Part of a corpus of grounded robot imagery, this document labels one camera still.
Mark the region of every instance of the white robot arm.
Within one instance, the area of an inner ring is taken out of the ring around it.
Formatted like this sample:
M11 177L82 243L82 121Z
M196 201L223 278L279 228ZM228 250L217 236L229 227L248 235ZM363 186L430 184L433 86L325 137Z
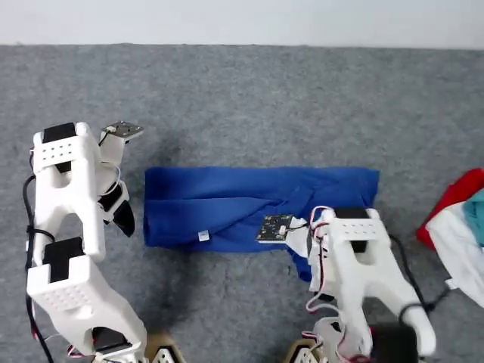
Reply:
M318 209L321 213L315 219ZM320 206L312 211L309 222L292 216L268 216L257 240L287 244L308 259L312 270L309 290L317 293L306 305L309 312L320 307L335 309L328 304L313 306L321 295L336 298L339 316L320 319L309 334L324 340L324 356L329 362L347 363L347 357L370 356L374 342L362 308L367 296L378 298L395 316L402 315L405 325L416 334L418 355L435 352L432 325L414 288L400 272L375 209ZM335 322L343 330L335 331L331 326Z
M103 129L97 143L86 123L67 123L34 136L36 205L30 230L37 232L28 248L36 266L28 268L26 290L59 334L97 361L148 363L143 322L96 266L106 253L104 224L114 222L128 236L134 232L119 165L126 142L142 131L115 123ZM82 222L82 237L51 240L71 213Z

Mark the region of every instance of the gray carpet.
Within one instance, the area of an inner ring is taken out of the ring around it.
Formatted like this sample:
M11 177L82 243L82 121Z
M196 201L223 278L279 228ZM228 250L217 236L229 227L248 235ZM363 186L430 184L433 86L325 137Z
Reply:
M0 47L2 362L43 361L24 295L20 189L35 132L124 119L146 128L123 175L138 222L149 166L368 166L377 207L405 242L427 298L447 277L414 230L445 186L482 166L484 53L258 46ZM77 234L70 221L66 235ZM151 330L168 329L188 362L277 362L316 317L285 252L147 249L108 226L101 270ZM370 321L391 319L378 303ZM484 314L454 292L432 316L438 356L480 361ZM47 317L39 324L52 333ZM56 361L65 342L49 340Z

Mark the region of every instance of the black circuit board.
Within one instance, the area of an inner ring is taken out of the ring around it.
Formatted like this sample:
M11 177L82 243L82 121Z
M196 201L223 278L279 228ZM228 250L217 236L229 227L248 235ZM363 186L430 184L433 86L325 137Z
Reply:
M292 215L266 216L257 234L257 240L285 240L289 231Z

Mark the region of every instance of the pile of clothes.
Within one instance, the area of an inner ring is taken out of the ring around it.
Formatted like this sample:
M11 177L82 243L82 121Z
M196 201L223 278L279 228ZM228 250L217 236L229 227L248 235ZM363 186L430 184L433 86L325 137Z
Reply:
M447 188L417 238L439 254L451 283L484 308L484 169Z

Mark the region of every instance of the towel label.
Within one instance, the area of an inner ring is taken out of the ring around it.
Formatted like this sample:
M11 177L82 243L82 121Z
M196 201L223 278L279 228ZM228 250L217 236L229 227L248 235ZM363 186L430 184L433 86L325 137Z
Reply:
M454 282L454 280L452 280L451 278L449 278L448 280L445 280L445 283L447 284L447 287L450 289L450 290L455 290L457 289L457 284Z
M198 232L198 240L200 242L205 242L206 240L209 240L209 239L210 239L210 236L208 231Z

